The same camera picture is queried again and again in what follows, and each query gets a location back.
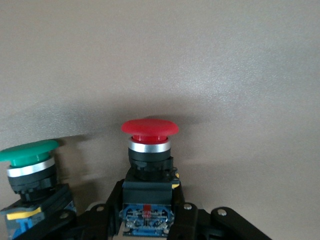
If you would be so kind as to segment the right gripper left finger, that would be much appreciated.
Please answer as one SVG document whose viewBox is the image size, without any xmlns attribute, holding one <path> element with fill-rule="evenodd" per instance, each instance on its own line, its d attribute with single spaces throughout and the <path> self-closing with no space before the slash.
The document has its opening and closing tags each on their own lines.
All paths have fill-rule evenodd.
<svg viewBox="0 0 320 240">
<path fill-rule="evenodd" d="M 111 240 L 121 227 L 122 184 L 117 181 L 105 203 L 97 203 L 77 216 L 60 210 L 34 227 L 33 240 Z"/>
</svg>

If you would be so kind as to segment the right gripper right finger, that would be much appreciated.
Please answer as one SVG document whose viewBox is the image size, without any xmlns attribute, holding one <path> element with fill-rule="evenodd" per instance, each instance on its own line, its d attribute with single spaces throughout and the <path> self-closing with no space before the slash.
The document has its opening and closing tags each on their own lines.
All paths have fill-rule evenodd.
<svg viewBox="0 0 320 240">
<path fill-rule="evenodd" d="M 269 240 L 270 237 L 235 210 L 221 206 L 211 212 L 186 202 L 181 186 L 172 191 L 174 222 L 168 240 Z"/>
</svg>

